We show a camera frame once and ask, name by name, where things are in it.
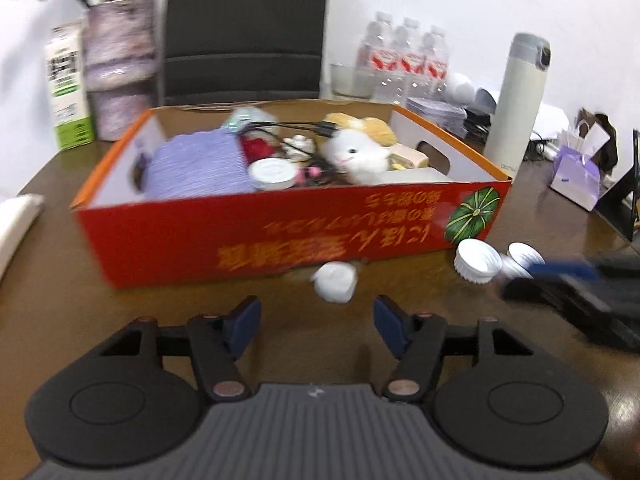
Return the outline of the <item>white round container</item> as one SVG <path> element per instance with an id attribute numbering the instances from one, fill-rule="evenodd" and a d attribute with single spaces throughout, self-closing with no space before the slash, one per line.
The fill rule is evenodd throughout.
<path id="1" fill-rule="evenodd" d="M 498 275 L 502 258 L 489 244 L 476 238 L 467 238 L 457 246 L 454 268 L 465 281 L 484 285 Z"/>

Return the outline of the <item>purple knit cloth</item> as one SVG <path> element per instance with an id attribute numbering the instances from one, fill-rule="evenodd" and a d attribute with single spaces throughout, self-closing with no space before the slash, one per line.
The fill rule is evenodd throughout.
<path id="1" fill-rule="evenodd" d="M 238 137 L 217 129 L 180 134 L 162 144 L 143 171 L 147 200 L 254 192 Z"/>

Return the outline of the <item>lavender tin box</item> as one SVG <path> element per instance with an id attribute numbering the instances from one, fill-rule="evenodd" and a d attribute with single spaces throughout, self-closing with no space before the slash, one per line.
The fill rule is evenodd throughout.
<path id="1" fill-rule="evenodd" d="M 408 98 L 406 109 L 457 136 L 465 135 L 468 115 L 463 107 L 442 101 Z"/>

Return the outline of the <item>black paper bag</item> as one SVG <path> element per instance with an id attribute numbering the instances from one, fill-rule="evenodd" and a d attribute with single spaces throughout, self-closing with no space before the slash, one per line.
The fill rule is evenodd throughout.
<path id="1" fill-rule="evenodd" d="M 326 0 L 167 0 L 167 105 L 315 99 Z"/>

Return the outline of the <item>clear glass cup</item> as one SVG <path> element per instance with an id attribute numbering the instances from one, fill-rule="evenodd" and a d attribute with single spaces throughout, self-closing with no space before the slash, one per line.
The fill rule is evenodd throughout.
<path id="1" fill-rule="evenodd" d="M 375 73 L 367 67 L 331 64 L 330 86 L 336 96 L 368 100 L 373 96 Z"/>

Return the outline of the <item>iridescent ball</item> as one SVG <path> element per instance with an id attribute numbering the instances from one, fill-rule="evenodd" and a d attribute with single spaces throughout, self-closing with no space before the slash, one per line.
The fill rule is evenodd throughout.
<path id="1" fill-rule="evenodd" d="M 231 114 L 222 123 L 221 128 L 238 133 L 246 125 L 252 122 L 266 122 L 267 124 L 274 124 L 278 121 L 276 116 L 265 112 L 261 108 L 249 105 L 241 106 L 232 110 Z"/>

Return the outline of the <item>red rose flower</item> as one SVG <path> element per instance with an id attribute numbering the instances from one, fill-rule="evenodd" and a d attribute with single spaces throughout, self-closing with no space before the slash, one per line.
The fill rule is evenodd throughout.
<path id="1" fill-rule="evenodd" d="M 247 165 L 251 165 L 253 162 L 257 162 L 258 160 L 271 158 L 276 154 L 274 147 L 261 138 L 241 136 L 240 143 Z"/>

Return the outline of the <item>red cardboard box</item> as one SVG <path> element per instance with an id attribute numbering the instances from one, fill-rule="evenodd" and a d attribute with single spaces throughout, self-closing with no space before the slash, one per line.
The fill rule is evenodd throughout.
<path id="1" fill-rule="evenodd" d="M 116 287 L 278 274 L 304 264 L 381 260 L 457 243 L 449 222 L 478 213 L 463 231 L 484 238 L 510 178 L 480 153 L 403 107 L 293 100 L 265 104 L 280 120 L 316 122 L 332 112 L 376 117 L 401 143 L 431 145 L 449 160 L 442 183 L 322 186 L 248 194 L 147 200 L 134 185 L 141 153 L 179 134 L 214 130 L 229 104 L 144 112 L 76 195 L 73 208 L 106 278 Z"/>

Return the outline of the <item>purple ceramic vase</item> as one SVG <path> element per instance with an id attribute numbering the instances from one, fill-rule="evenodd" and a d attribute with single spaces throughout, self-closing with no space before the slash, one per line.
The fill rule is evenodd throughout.
<path id="1" fill-rule="evenodd" d="M 85 82 L 98 137 L 119 140 L 155 102 L 155 0 L 93 6 L 84 29 Z"/>

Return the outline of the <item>green white milk carton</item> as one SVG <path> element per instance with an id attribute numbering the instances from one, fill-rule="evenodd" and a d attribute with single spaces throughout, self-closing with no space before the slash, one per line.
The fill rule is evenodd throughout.
<path id="1" fill-rule="evenodd" d="M 82 21 L 51 30 L 44 47 L 53 129 L 61 151 L 94 141 L 84 77 Z"/>

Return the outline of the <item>white orange hamster plush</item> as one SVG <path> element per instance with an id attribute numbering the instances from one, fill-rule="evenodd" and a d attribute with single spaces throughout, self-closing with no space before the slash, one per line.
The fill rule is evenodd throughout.
<path id="1" fill-rule="evenodd" d="M 322 142 L 320 153 L 350 183 L 370 185 L 390 170 L 390 148 L 398 139 L 382 119 L 330 113 L 324 121 L 336 130 Z"/>

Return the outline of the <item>small white round lid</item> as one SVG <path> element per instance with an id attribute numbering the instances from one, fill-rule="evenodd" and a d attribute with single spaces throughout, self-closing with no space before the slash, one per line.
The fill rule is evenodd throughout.
<path id="1" fill-rule="evenodd" d="M 348 304 L 358 283 L 357 269 L 346 262 L 328 262 L 310 279 L 320 298 L 332 304 Z"/>

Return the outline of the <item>purple tissue pack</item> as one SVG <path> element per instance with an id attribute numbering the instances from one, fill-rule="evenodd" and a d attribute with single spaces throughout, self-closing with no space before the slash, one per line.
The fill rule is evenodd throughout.
<path id="1" fill-rule="evenodd" d="M 553 171 L 550 188 L 582 209 L 593 211 L 600 195 L 598 166 L 574 148 L 562 146 L 553 162 Z"/>

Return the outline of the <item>white thermos bottle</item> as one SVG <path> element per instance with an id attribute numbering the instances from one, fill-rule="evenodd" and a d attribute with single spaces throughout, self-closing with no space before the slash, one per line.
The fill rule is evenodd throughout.
<path id="1" fill-rule="evenodd" d="M 484 156 L 512 179 L 529 144 L 550 61 L 547 40 L 528 32 L 514 36 L 484 148 Z"/>

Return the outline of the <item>water bottle left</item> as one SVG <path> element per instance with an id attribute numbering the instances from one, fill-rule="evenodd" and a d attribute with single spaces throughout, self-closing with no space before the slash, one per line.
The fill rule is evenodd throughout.
<path id="1" fill-rule="evenodd" d="M 374 20 L 367 24 L 356 56 L 356 66 L 373 74 L 372 98 L 378 102 L 392 99 L 392 71 L 396 62 L 393 39 L 393 17 L 376 12 Z"/>

